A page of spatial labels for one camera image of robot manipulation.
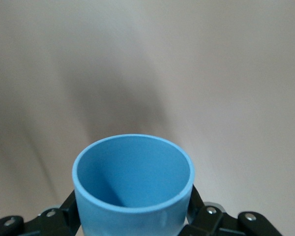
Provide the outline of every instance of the cup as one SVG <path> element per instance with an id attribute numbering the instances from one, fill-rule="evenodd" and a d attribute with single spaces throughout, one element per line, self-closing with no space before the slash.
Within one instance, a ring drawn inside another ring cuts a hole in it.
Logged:
<path id="1" fill-rule="evenodd" d="M 195 171 L 176 144 L 124 134 L 85 148 L 72 177 L 85 236 L 177 236 Z"/>

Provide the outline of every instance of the metal screw head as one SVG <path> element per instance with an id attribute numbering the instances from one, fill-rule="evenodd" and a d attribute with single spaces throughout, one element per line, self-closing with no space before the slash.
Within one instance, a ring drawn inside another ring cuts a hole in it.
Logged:
<path id="1" fill-rule="evenodd" d="M 11 219 L 7 220 L 4 224 L 4 226 L 10 226 L 15 222 L 15 219 L 12 217 Z"/>
<path id="2" fill-rule="evenodd" d="M 250 220 L 250 221 L 255 221 L 257 218 L 255 217 L 254 214 L 251 214 L 251 213 L 246 213 L 245 214 L 245 217 L 247 220 Z"/>
<path id="3" fill-rule="evenodd" d="M 56 212 L 54 210 L 49 211 L 46 216 L 47 217 L 52 217 Z"/>
<path id="4" fill-rule="evenodd" d="M 216 209 L 214 207 L 209 206 L 206 211 L 210 214 L 215 214 L 216 213 Z"/>

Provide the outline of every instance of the screw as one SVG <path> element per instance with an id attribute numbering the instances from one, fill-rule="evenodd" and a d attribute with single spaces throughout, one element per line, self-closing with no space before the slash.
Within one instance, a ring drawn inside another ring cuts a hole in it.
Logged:
<path id="1" fill-rule="evenodd" d="M 251 213 L 246 213 L 245 214 L 245 217 L 247 220 L 250 220 L 250 221 L 255 221 L 257 218 L 255 217 L 254 214 L 251 214 Z"/>
<path id="2" fill-rule="evenodd" d="M 210 214 L 215 214 L 216 213 L 216 209 L 214 207 L 209 206 L 206 211 Z"/>
<path id="3" fill-rule="evenodd" d="M 54 210 L 49 211 L 46 216 L 47 217 L 52 217 L 56 212 Z"/>
<path id="4" fill-rule="evenodd" d="M 12 217 L 11 219 L 7 220 L 4 224 L 4 226 L 10 226 L 15 222 L 15 219 Z"/>

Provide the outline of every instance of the blue cup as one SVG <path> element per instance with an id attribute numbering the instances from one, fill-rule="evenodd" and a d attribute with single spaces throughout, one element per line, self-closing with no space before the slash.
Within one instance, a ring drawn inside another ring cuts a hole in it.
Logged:
<path id="1" fill-rule="evenodd" d="M 125 134 L 85 148 L 72 177 L 85 236 L 177 236 L 195 171 L 174 143 Z"/>

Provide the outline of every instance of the blue object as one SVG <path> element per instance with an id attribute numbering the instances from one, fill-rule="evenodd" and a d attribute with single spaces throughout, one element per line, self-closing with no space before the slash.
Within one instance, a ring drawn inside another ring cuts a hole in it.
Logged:
<path id="1" fill-rule="evenodd" d="M 174 143 L 124 134 L 85 148 L 72 177 L 85 236 L 177 236 L 195 171 Z"/>

